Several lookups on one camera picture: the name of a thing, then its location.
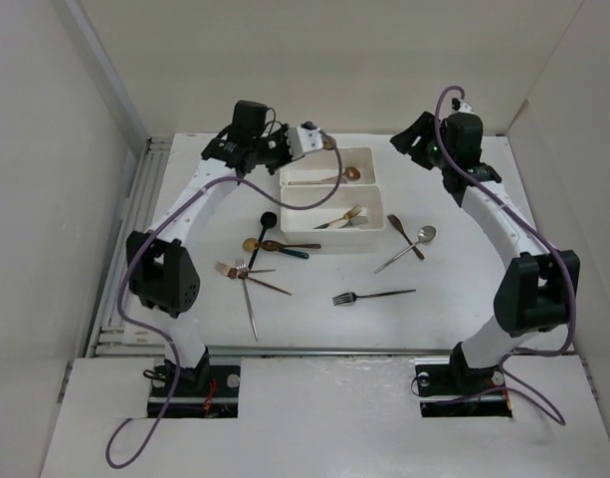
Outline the copper spoon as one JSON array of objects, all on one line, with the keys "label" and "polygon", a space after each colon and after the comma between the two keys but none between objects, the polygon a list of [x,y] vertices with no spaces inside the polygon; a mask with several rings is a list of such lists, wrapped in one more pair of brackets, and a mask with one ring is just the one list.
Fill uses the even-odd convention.
[{"label": "copper spoon", "polygon": [[342,171],[341,174],[330,176],[324,179],[317,180],[305,180],[305,181],[290,181],[289,185],[317,185],[317,184],[328,184],[339,181],[340,183],[356,181],[361,178],[361,172],[353,167],[347,167]]}]

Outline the brown fork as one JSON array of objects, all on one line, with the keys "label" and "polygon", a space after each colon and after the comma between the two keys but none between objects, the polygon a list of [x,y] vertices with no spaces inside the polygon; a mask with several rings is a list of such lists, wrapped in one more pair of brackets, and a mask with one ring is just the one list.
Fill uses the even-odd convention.
[{"label": "brown fork", "polygon": [[[395,215],[395,214],[388,214],[387,215],[387,219],[389,220],[389,222],[391,223],[391,225],[393,226],[393,228],[398,231],[402,237],[406,240],[406,242],[409,245],[413,244],[413,241],[410,239],[410,237],[407,235],[404,226],[401,222],[401,220]],[[424,261],[425,260],[425,256],[424,254],[418,249],[417,246],[413,246],[412,247],[413,252],[415,253],[416,257],[421,260]]]}]

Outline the silver spoon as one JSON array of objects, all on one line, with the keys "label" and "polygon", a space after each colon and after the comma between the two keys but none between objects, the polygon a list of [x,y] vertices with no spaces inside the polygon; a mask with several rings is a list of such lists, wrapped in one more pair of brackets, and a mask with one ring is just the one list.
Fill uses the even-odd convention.
[{"label": "silver spoon", "polygon": [[412,251],[414,248],[418,247],[420,244],[430,243],[435,238],[436,234],[437,234],[437,229],[434,226],[427,225],[427,226],[422,227],[418,231],[417,240],[415,242],[411,243],[407,248],[405,248],[404,250],[402,250],[401,252],[399,252],[398,254],[393,256],[392,258],[390,258],[388,261],[386,261],[383,265],[381,265],[378,269],[376,269],[374,271],[374,273],[375,274],[380,273],[385,268],[387,268],[388,266],[390,266],[394,262],[396,262],[398,259],[400,259],[402,256],[404,256],[408,252]]}]

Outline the dark grey fork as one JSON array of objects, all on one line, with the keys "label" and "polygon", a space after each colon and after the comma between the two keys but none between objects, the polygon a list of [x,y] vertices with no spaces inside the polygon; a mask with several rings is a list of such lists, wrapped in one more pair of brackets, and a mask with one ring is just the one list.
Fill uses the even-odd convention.
[{"label": "dark grey fork", "polygon": [[357,302],[358,300],[363,300],[363,299],[377,299],[377,298],[384,298],[384,297],[392,297],[392,296],[398,296],[398,295],[412,294],[415,292],[416,292],[415,289],[389,291],[389,292],[367,294],[367,295],[358,295],[354,292],[346,292],[346,293],[333,297],[331,300],[332,300],[332,304],[335,307],[338,307],[338,306],[352,305],[355,302]]}]

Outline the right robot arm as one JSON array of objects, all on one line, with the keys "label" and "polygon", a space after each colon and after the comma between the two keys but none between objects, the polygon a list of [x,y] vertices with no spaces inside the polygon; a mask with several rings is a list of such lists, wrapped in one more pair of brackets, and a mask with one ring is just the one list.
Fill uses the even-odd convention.
[{"label": "right robot arm", "polygon": [[435,372],[451,392],[471,391],[531,337],[560,326],[576,329],[579,258],[556,249],[516,211],[501,176],[481,160],[482,137],[483,122],[474,114],[438,121],[424,112],[390,139],[416,164],[441,170],[446,191],[483,229],[506,268],[492,317]]}]

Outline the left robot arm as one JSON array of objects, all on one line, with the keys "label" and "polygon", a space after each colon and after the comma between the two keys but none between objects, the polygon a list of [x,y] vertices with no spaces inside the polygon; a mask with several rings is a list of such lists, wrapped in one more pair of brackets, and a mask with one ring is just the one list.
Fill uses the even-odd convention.
[{"label": "left robot arm", "polygon": [[274,204],[279,199],[251,182],[263,167],[279,169],[322,147],[317,128],[302,129],[277,121],[273,108],[239,100],[228,125],[209,140],[197,169],[173,205],[145,231],[126,240],[127,269],[116,300],[118,314],[130,325],[161,337],[165,366],[186,394],[208,385],[208,348],[198,322],[189,317],[200,278],[191,250],[224,199],[240,185]]}]

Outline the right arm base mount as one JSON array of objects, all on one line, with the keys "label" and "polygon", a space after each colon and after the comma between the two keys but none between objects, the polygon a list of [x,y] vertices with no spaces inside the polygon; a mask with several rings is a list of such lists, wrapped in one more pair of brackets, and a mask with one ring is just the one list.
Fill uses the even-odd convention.
[{"label": "right arm base mount", "polygon": [[448,358],[418,358],[412,391],[423,418],[512,418],[506,379],[494,366],[459,372]]}]

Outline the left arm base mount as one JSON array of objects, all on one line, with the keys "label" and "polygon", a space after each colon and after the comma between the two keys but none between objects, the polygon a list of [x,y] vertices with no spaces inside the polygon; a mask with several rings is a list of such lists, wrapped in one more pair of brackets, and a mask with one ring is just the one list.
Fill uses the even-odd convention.
[{"label": "left arm base mount", "polygon": [[[162,410],[171,390],[176,366],[167,358],[142,374],[150,381],[148,418]],[[241,361],[204,357],[196,368],[183,368],[163,418],[230,419],[239,412]]]}]

